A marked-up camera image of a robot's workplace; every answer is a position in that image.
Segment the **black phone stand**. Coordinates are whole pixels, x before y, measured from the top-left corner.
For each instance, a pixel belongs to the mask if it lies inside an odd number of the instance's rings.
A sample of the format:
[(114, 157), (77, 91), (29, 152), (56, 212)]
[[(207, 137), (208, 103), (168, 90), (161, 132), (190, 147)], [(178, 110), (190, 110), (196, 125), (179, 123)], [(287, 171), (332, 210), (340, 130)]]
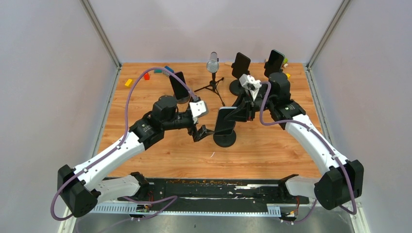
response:
[(241, 85), (239, 79), (235, 79), (233, 80), (230, 85), (229, 85), (229, 91), (231, 92), (231, 94), (233, 94), (234, 96), (241, 96), (244, 94), (244, 88)]
[(237, 139), (237, 135), (235, 131), (232, 131), (231, 134), (228, 135), (213, 135), (213, 140), (215, 144), (222, 148), (228, 148), (235, 144)]

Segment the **grey round stand base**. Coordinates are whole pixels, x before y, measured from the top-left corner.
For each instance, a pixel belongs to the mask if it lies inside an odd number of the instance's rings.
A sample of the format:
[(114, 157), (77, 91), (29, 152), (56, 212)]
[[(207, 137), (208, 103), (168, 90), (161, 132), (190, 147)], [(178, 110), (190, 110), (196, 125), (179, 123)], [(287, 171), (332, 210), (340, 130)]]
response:
[(180, 99), (176, 96), (174, 96), (174, 97), (175, 97), (178, 104), (185, 104), (185, 103), (189, 102), (190, 99), (191, 99), (191, 96), (183, 97), (183, 98), (180, 98)]

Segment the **black teal-edged smartphone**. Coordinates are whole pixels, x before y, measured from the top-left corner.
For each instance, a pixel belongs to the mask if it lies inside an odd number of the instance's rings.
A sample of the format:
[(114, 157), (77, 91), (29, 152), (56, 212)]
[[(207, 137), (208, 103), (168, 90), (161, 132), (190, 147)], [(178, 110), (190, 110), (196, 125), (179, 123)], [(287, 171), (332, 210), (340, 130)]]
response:
[(281, 72), (284, 60), (284, 54), (277, 50), (271, 50), (269, 58), (264, 64), (264, 76), (269, 78), (272, 73)]

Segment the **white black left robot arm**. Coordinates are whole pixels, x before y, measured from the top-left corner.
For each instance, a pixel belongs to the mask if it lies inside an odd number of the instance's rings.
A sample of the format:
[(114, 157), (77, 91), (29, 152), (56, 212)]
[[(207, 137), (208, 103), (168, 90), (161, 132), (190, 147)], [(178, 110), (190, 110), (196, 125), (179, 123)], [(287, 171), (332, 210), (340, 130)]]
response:
[(187, 129), (194, 142), (212, 135), (213, 131), (204, 125), (199, 129), (196, 127), (198, 119), (207, 114), (207, 104), (201, 99), (190, 101), (187, 109), (179, 112), (175, 97), (161, 96), (152, 110), (126, 128), (117, 142), (75, 167), (60, 167), (57, 172), (57, 195), (73, 217), (82, 217), (97, 204), (124, 196), (146, 199), (149, 188), (141, 173), (132, 172), (110, 180), (106, 176), (162, 140), (165, 131)]

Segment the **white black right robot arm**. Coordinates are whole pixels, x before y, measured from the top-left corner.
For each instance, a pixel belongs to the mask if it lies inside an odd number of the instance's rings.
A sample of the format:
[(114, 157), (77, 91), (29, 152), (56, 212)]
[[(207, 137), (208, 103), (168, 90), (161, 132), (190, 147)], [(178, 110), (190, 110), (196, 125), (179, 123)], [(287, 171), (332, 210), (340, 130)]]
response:
[[(317, 200), (327, 210), (352, 204), (350, 214), (357, 212), (356, 198), (362, 194), (364, 167), (358, 160), (349, 160), (335, 149), (316, 129), (306, 111), (291, 98), (291, 84), (281, 71), (269, 75), (267, 81), (250, 75), (240, 77), (241, 94), (230, 107), (221, 107), (214, 137), (228, 137), (237, 122), (260, 117), (264, 126), (279, 125), (291, 135), (316, 164), (321, 177), (305, 178), (293, 175), (278, 188), (278, 198), (291, 202), (296, 196)], [(272, 122), (262, 117), (269, 111)]]

